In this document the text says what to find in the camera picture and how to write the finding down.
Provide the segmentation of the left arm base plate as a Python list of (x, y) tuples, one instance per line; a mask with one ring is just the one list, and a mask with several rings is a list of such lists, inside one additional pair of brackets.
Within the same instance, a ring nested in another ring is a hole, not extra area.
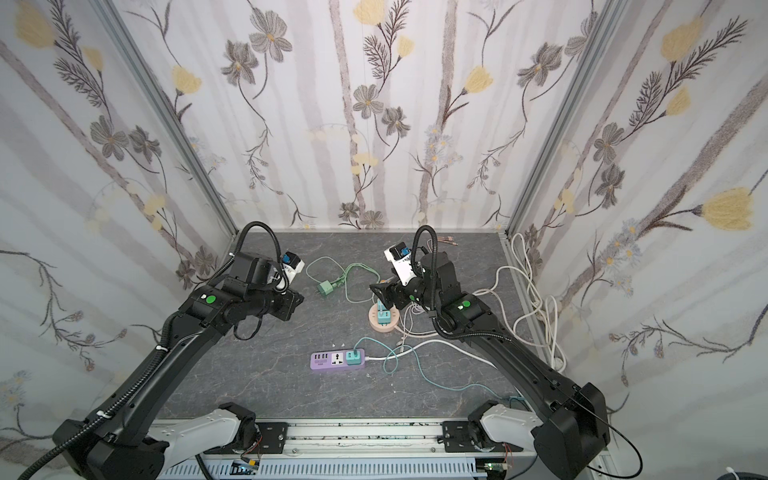
[(258, 438), (251, 453), (258, 455), (280, 455), (288, 437), (287, 422), (259, 422)]

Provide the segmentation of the green charger cube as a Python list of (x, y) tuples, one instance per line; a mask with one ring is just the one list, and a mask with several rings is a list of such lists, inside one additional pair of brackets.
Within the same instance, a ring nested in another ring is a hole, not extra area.
[(322, 296), (324, 296), (324, 297), (327, 297), (328, 295), (330, 295), (330, 294), (331, 294), (331, 293), (334, 291), (334, 289), (335, 289), (335, 287), (334, 287), (334, 286), (333, 286), (333, 284), (332, 284), (331, 282), (329, 282), (329, 281), (323, 281), (323, 282), (320, 282), (320, 283), (317, 285), (317, 290), (318, 290), (318, 292), (319, 292), (319, 293), (320, 293)]

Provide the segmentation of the teal charger cube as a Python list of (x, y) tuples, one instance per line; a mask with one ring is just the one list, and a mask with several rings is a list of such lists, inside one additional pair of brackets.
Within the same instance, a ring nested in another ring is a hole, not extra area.
[(345, 363), (348, 366), (359, 366), (364, 363), (364, 350), (363, 349), (351, 349), (345, 352)]
[(391, 323), (391, 311), (381, 302), (377, 303), (376, 321), (379, 325), (389, 325)]

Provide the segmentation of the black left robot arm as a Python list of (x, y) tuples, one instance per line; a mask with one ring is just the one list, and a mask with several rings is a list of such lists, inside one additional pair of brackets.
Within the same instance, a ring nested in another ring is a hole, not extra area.
[(85, 419), (64, 421), (53, 448), (21, 478), (32, 478), (58, 456), (85, 479), (157, 478), (171, 452), (169, 442), (149, 436), (161, 407), (203, 355), (247, 317), (291, 318), (304, 298), (291, 289), (287, 270), (299, 262), (266, 223), (246, 224), (229, 260), (166, 319), (140, 366)]

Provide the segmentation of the purple power strip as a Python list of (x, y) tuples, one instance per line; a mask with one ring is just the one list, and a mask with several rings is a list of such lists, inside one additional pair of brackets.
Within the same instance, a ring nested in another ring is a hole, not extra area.
[(348, 366), (345, 363), (345, 352), (348, 350), (321, 351), (311, 354), (310, 370), (313, 372), (336, 372), (362, 369), (366, 363), (364, 351), (364, 363), (359, 366)]

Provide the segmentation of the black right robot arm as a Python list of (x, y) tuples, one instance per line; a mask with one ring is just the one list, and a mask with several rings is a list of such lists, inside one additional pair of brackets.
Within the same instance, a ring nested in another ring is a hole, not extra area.
[(399, 243), (384, 255), (397, 277), (371, 285), (383, 305), (398, 309), (419, 305), (440, 337), (478, 350), (515, 383), (537, 417), (532, 427), (520, 430), (503, 427), (484, 413), (484, 433), (510, 434), (515, 446), (528, 442), (559, 479), (574, 479), (591, 468), (617, 431), (608, 421), (603, 393), (591, 383), (570, 380), (505, 333), (492, 309), (461, 288), (446, 253), (433, 251), (414, 260), (412, 250)]

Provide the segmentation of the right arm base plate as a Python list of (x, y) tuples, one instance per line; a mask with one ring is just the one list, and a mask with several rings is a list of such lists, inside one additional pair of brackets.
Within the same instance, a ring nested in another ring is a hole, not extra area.
[(492, 453), (499, 445), (492, 441), (477, 422), (446, 420), (441, 423), (442, 445), (446, 453)]

